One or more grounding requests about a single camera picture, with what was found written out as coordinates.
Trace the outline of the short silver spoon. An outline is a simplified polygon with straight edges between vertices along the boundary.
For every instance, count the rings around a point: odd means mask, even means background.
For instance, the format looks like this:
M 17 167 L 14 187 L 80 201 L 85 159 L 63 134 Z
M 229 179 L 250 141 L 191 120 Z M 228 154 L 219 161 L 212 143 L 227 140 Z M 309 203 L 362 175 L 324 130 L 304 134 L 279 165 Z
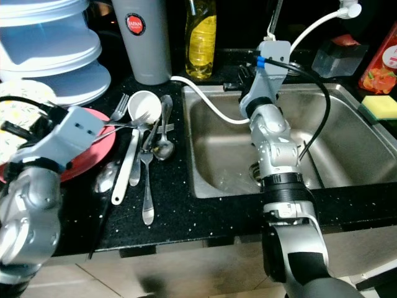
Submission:
M 102 195 L 113 190 L 120 168 L 121 161 L 108 162 L 97 175 L 96 181 L 94 181 L 94 193 Z

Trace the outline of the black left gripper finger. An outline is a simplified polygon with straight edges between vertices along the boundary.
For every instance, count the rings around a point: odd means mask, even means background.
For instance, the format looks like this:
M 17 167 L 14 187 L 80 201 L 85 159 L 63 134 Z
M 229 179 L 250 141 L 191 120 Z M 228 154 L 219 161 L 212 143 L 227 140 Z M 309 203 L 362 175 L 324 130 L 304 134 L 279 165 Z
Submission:
M 15 135 L 16 137 L 25 139 L 25 141 L 37 141 L 38 140 L 38 138 L 33 133 L 29 132 L 25 128 L 18 127 L 18 125 L 15 125 L 12 122 L 3 122 L 2 130 L 6 131 L 12 135 Z

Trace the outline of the long silver spoon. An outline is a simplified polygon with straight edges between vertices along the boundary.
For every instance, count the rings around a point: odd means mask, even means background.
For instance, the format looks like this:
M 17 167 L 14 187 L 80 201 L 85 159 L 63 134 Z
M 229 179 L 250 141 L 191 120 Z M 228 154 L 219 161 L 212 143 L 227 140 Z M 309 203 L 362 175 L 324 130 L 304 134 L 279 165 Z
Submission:
M 141 154 L 141 161 L 146 170 L 145 173 L 145 190 L 144 190 L 144 198 L 143 198 L 143 208 L 142 208 L 142 219 L 146 226 L 151 226 L 153 223 L 153 219 L 155 216 L 155 210 L 153 207 L 153 197 L 151 197 L 151 170 L 149 168 L 149 164 L 153 160 L 153 153 L 151 151 L 143 151 Z

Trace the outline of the stainless steel sink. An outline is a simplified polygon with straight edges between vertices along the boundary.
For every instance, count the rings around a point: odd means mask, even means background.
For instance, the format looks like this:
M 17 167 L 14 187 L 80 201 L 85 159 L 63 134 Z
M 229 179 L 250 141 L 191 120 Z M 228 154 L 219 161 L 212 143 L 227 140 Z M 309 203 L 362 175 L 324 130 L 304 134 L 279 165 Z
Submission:
M 301 159 L 307 187 L 348 187 L 397 182 L 397 139 L 372 124 L 357 108 L 359 102 L 337 83 L 327 85 L 330 114 L 320 136 Z M 249 167 L 258 163 L 249 126 L 230 124 L 216 116 L 191 88 L 182 90 L 190 137 L 190 161 L 199 198 L 249 195 L 258 186 Z M 325 96 L 313 83 L 286 84 L 276 102 L 302 147 L 309 142 L 325 111 Z

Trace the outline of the silver spoon round bowl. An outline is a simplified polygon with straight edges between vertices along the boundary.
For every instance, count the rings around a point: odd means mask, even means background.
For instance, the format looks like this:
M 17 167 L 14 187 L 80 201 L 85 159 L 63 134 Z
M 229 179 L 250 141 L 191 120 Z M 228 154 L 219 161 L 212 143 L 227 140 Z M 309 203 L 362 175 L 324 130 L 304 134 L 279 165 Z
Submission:
M 161 112 L 161 128 L 159 128 L 159 132 L 161 133 L 161 138 L 159 141 L 156 142 L 154 148 L 154 156 L 159 161 L 164 161 L 168 157 L 173 154 L 175 150 L 175 145 L 167 138 L 167 122 L 171 115 L 171 111 L 173 109 L 173 100 L 171 96 L 165 94 L 161 96 L 161 105 L 162 105 L 162 112 Z

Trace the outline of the silver fork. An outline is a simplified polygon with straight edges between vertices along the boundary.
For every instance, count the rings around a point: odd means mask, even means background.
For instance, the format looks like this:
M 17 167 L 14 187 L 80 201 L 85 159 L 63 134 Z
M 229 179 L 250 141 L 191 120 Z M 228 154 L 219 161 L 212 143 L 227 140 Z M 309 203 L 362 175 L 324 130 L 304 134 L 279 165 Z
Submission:
M 144 117 L 144 119 L 136 119 L 131 122 L 127 123 L 121 123 L 121 122 L 107 122 L 104 124 L 105 127 L 111 127 L 113 128 L 113 132 L 118 131 L 118 130 L 124 130 L 124 129 L 138 129 L 142 127 L 147 127 L 150 125 L 150 122 L 148 122 L 148 119 Z
M 116 108 L 113 113 L 111 113 L 110 121 L 119 121 L 127 113 L 128 100 L 130 100 L 130 95 L 123 93 L 117 103 Z

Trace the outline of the white tiered plastic container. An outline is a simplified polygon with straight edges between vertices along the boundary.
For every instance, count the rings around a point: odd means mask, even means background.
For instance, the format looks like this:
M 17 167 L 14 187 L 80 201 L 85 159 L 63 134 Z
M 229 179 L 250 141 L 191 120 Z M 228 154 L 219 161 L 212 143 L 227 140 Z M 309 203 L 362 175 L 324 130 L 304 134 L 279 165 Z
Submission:
M 62 107 L 101 97 L 111 75 L 97 62 L 102 46 L 83 12 L 89 0 L 0 0 L 1 92 L 18 81 L 45 83 Z

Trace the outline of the red plate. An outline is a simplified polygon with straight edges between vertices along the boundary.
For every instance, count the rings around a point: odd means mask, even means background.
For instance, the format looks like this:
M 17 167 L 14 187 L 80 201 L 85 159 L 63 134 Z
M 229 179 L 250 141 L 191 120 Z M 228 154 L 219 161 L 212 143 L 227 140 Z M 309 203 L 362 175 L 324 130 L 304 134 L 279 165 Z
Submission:
M 68 113 L 69 108 L 50 107 L 40 110 L 42 110 L 42 117 L 55 119 L 56 117 L 65 117 L 65 114 Z M 94 116 L 99 117 L 102 121 L 105 121 L 105 123 L 107 123 L 108 119 L 104 114 L 101 114 L 92 109 L 87 110 L 91 112 L 91 114 L 94 114 Z M 85 171 L 99 164 L 99 162 L 102 161 L 102 159 L 110 153 L 110 149 L 112 148 L 114 142 L 115 133 L 110 127 L 104 127 L 99 136 L 97 136 L 97 138 L 94 140 L 94 143 L 91 145 L 90 148 L 88 148 L 87 151 L 84 151 L 83 153 L 79 154 L 79 156 L 74 157 L 74 159 L 67 164 L 67 167 L 62 173 L 57 173 L 56 171 L 55 173 L 61 176 L 62 181 L 68 181 L 68 179 L 77 177 L 80 174 L 85 173 Z M 34 144 L 37 143 L 32 143 L 32 141 L 26 141 L 18 148 L 18 150 L 21 150 L 22 148 L 32 147 L 32 145 Z M 11 167 L 8 165 L 8 162 L 3 164 L 0 163 L 2 165 L 2 168 L 4 168 L 4 170 L 6 171 L 4 176 L 2 177 L 3 181 L 5 182 L 13 181 L 14 171 L 22 170 L 20 165 L 17 165 L 16 167 Z

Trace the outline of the floral lemon print plate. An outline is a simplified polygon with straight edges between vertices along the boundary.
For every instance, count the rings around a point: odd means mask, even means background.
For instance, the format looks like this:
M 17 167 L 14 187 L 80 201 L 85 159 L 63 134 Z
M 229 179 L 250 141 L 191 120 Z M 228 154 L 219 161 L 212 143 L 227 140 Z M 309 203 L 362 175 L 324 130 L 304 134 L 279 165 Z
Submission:
M 49 106 L 56 99 L 56 94 L 45 83 L 33 80 L 14 80 L 0 85 L 0 96 L 23 97 L 33 102 Z M 10 122 L 17 127 L 30 130 L 34 123 L 42 117 L 42 110 L 32 103 L 6 100 L 0 102 L 0 120 L 4 124 Z M 6 163 L 26 141 L 5 130 L 0 131 L 0 163 Z

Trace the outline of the yellow green sponge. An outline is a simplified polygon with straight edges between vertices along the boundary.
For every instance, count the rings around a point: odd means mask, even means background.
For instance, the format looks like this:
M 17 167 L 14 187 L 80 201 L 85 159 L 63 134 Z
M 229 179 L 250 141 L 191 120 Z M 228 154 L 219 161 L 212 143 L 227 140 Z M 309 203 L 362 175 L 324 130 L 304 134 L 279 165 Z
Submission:
M 371 121 L 397 121 L 397 100 L 391 96 L 365 96 L 357 110 Z

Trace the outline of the clear plastic container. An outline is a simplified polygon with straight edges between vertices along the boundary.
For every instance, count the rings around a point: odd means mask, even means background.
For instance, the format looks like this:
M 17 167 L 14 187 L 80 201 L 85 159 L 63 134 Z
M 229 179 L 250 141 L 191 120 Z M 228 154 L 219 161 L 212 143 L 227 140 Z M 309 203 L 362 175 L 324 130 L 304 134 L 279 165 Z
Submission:
M 368 49 L 369 45 L 359 43 L 351 34 L 332 38 L 318 49 L 311 69 L 323 78 L 352 76 Z

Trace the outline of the white handled spoon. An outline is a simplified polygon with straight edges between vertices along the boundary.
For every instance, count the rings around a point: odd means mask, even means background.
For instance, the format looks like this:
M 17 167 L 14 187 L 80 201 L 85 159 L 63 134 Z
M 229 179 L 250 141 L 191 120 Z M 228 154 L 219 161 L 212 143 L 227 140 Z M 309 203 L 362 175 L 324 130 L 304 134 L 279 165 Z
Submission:
M 117 174 L 117 180 L 112 191 L 111 203 L 113 205 L 119 205 L 125 198 L 125 194 L 128 189 L 128 179 L 130 179 L 130 173 L 133 167 L 133 160 L 136 157 L 137 145 L 141 140 L 141 130 L 132 130 L 132 139 L 128 144 L 127 153 L 122 161 L 121 168 L 119 168 Z

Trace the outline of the grey tumbler red round label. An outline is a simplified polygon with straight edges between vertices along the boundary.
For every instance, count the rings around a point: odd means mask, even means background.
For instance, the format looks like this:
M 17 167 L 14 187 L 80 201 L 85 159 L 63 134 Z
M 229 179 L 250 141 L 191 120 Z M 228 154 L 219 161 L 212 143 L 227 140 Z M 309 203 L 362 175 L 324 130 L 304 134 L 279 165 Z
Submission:
M 165 0 L 112 0 L 136 82 L 159 85 L 171 80 Z

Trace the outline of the metal sink drain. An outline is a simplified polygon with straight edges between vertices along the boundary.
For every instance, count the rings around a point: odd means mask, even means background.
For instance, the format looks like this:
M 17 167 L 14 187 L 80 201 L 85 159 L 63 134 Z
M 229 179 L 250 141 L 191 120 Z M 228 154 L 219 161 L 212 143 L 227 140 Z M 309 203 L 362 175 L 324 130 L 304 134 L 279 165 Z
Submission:
M 253 163 L 249 167 L 249 176 L 258 186 L 261 186 L 262 176 L 260 171 L 260 165 Z

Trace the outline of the metal faucet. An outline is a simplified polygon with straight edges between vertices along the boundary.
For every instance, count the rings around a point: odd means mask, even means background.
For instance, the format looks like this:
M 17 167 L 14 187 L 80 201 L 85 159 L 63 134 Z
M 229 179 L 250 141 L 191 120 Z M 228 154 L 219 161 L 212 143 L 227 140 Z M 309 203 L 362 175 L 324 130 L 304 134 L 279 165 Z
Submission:
M 265 13 L 269 16 L 264 42 L 274 42 L 276 40 L 275 29 L 280 18 L 280 11 L 283 6 L 283 0 L 267 0 Z

